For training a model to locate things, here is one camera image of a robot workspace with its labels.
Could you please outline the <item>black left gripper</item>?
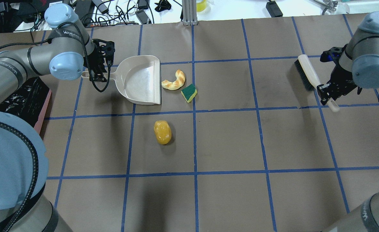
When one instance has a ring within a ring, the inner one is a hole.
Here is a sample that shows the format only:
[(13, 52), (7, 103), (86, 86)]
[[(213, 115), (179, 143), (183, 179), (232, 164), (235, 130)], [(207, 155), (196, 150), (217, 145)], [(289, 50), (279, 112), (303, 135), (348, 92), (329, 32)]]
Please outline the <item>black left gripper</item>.
[(87, 68), (91, 71), (90, 81), (107, 82), (104, 76), (107, 73), (105, 64), (108, 70), (113, 65), (115, 43), (113, 41), (104, 41), (101, 39), (92, 39), (94, 50), (88, 55), (89, 66)]

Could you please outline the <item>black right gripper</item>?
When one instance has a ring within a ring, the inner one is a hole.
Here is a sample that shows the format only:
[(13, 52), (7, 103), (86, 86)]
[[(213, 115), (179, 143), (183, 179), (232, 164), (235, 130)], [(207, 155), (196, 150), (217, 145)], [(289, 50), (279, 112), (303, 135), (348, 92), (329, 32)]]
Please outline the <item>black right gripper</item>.
[(317, 86), (322, 105), (326, 105), (330, 99), (335, 101), (337, 98), (349, 94), (355, 88), (357, 88), (357, 94), (362, 91), (362, 88), (354, 83), (352, 73), (339, 64), (339, 59), (343, 57), (343, 54), (346, 54), (345, 49), (346, 47), (332, 47), (320, 56), (321, 62), (335, 63), (329, 81), (325, 85), (319, 84)]

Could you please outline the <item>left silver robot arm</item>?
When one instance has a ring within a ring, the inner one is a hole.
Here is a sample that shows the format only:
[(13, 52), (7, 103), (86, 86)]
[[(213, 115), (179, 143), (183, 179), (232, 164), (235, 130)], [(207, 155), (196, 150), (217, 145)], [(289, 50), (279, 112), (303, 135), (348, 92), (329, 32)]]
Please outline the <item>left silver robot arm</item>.
[[(113, 41), (91, 39), (79, 16), (64, 3), (44, 15), (50, 36), (29, 48), (0, 53), (0, 104), (33, 77), (80, 78), (88, 70), (92, 84), (109, 83)], [(0, 111), (0, 232), (71, 232), (44, 196), (49, 161), (36, 129), (19, 116)]]

